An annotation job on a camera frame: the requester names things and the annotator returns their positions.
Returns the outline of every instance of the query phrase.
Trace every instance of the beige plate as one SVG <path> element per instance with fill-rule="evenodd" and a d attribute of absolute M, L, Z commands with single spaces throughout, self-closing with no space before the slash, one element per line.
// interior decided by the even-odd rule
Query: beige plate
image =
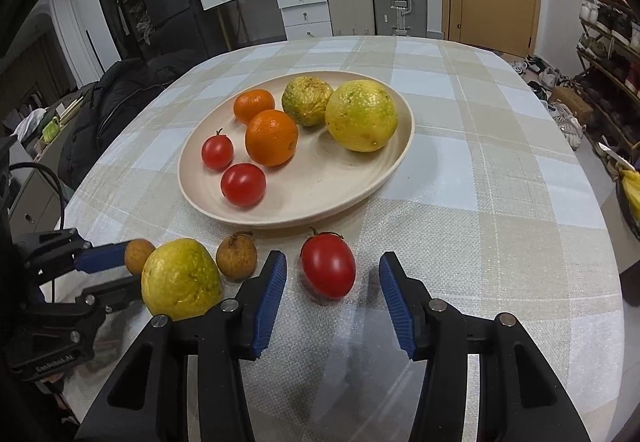
<path fill-rule="evenodd" d="M 299 72 L 271 79 L 248 90 L 263 88 L 270 91 L 276 99 L 276 107 L 281 110 L 280 99 L 287 83 L 305 75 L 319 77 L 333 88 L 346 81 L 368 79 L 352 72 Z M 222 172 L 209 170 L 200 156 L 203 143 L 222 128 L 234 143 L 233 164 L 252 162 L 244 149 L 246 127 L 234 117 L 236 96 L 227 99 L 202 120 L 184 145 L 178 163 L 178 184 L 182 194 L 193 207 L 211 218 L 252 228 L 308 224 L 353 206 L 391 176 L 414 136 L 414 114 L 409 105 L 389 86 L 386 89 L 396 104 L 398 129 L 384 148 L 373 153 L 348 151 L 324 126 L 299 127 L 293 159 L 283 166 L 262 168 L 267 176 L 267 189 L 261 202 L 252 208 L 231 205 L 220 191 Z"/>

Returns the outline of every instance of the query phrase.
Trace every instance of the small brown fruit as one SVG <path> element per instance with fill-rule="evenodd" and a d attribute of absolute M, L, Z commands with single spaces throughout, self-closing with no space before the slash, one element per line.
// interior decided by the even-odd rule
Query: small brown fruit
<path fill-rule="evenodd" d="M 131 240 L 124 251 L 124 264 L 133 275 L 142 274 L 146 259 L 156 248 L 148 240 L 138 238 Z"/>
<path fill-rule="evenodd" d="M 254 273 L 258 253 L 250 232 L 236 232 L 222 240 L 216 251 L 216 265 L 229 279 L 245 279 Z"/>

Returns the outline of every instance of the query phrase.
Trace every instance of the metal screw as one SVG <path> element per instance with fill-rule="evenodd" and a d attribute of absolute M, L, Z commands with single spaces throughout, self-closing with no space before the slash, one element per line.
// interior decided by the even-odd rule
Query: metal screw
<path fill-rule="evenodd" d="M 153 328 L 161 328 L 166 324 L 168 320 L 169 318 L 164 314 L 158 314 L 157 316 L 153 316 L 151 318 L 151 326 Z"/>
<path fill-rule="evenodd" d="M 502 323 L 506 327 L 513 327 L 517 323 L 516 317 L 513 314 L 509 314 L 508 312 L 504 312 L 500 314 L 500 323 Z"/>
<path fill-rule="evenodd" d="M 434 312 L 444 312 L 447 309 L 447 302 L 441 299 L 432 299 L 429 301 L 429 308 Z"/>
<path fill-rule="evenodd" d="M 222 308 L 223 312 L 233 312 L 236 310 L 240 304 L 235 299 L 225 299 L 221 304 L 220 308 Z"/>

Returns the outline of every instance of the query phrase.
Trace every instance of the tangerine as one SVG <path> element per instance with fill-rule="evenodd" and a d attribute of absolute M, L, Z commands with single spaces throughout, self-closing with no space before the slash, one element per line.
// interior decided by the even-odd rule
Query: tangerine
<path fill-rule="evenodd" d="M 243 124 L 249 124 L 256 115 L 264 110 L 273 110 L 276 101 L 267 90 L 257 88 L 248 90 L 236 97 L 234 101 L 234 115 Z"/>
<path fill-rule="evenodd" d="M 246 152 L 256 164 L 267 167 L 284 164 L 295 153 L 297 143 L 296 123 L 280 110 L 260 112 L 244 134 Z"/>

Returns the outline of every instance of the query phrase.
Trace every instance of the cherry tomato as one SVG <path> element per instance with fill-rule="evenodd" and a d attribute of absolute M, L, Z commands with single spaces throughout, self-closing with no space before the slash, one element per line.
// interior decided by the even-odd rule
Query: cherry tomato
<path fill-rule="evenodd" d="M 209 169 L 222 169 L 231 164 L 234 157 L 234 145 L 228 136 L 220 135 L 221 131 L 209 137 L 200 151 L 202 161 Z"/>
<path fill-rule="evenodd" d="M 257 204 L 266 187 L 264 173 L 254 164 L 235 164 L 225 171 L 220 181 L 222 194 L 239 207 Z"/>
<path fill-rule="evenodd" d="M 335 232 L 321 232 L 302 246 L 302 269 L 311 286 L 323 296 L 340 299 L 356 279 L 356 262 L 349 245 Z"/>

